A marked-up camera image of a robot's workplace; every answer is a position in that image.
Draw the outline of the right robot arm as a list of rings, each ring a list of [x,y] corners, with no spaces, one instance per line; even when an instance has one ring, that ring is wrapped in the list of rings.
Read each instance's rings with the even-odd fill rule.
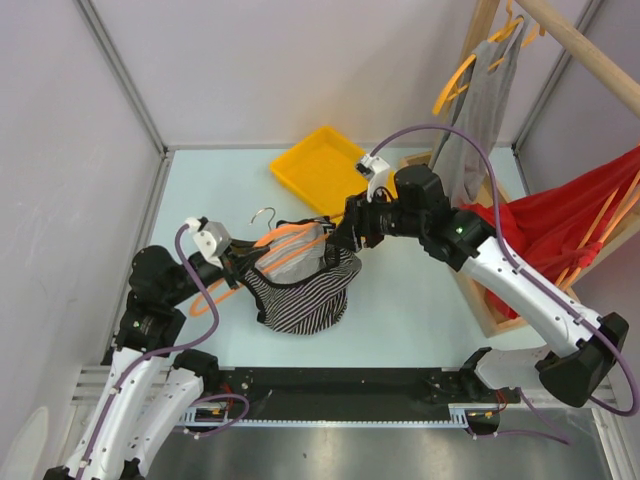
[[[387,236],[419,241],[435,260],[461,272],[498,296],[540,335],[538,349],[481,349],[461,376],[463,393],[484,401],[502,388],[543,387],[557,400],[581,407],[618,364],[628,323],[606,316],[562,292],[498,237],[495,228],[469,210],[451,207],[439,177],[425,165],[394,176],[397,196],[385,195],[388,165],[379,158],[357,163],[365,191],[346,200],[331,243],[354,252]]]

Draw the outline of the striped tank top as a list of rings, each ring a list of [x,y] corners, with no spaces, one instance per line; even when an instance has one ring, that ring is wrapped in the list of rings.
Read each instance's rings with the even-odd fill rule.
[[[279,226],[304,225],[281,221]],[[362,264],[350,250],[328,243],[335,229],[329,225],[324,254],[317,271],[302,273],[302,279],[268,280],[258,271],[258,261],[241,280],[253,295],[257,321],[276,333],[313,335],[340,322],[348,306],[348,286],[360,273]]]

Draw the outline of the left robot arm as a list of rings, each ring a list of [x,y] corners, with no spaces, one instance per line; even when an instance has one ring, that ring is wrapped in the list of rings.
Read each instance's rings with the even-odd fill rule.
[[[223,404],[223,422],[215,432],[248,414],[248,399],[224,389],[217,358],[196,348],[215,325],[177,344],[186,320],[178,306],[219,281],[237,285],[266,251],[234,240],[213,261],[201,253],[173,257],[157,245],[135,255],[104,389],[77,447],[63,465],[48,469],[46,478],[143,479],[189,408]]]

